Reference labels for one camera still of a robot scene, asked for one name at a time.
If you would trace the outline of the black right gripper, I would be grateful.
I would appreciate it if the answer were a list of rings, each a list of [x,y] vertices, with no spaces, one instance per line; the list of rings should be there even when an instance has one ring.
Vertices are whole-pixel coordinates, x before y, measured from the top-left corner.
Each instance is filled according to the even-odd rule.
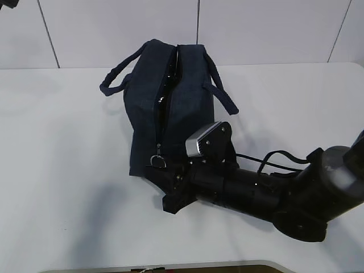
[[[171,214],[197,200],[220,203],[227,173],[226,163],[213,164],[208,160],[177,163],[166,168],[146,166],[144,169],[146,179],[165,193],[163,210]]]

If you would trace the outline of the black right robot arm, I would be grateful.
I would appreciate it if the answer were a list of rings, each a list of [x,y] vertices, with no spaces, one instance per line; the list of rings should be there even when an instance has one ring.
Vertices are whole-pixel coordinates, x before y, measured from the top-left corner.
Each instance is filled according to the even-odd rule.
[[[169,167],[147,166],[146,178],[164,192],[163,210],[175,214],[202,200],[272,223],[304,242],[325,239],[328,222],[363,203],[363,135],[350,147],[318,148],[290,173],[241,169],[228,123],[191,141],[200,155]]]

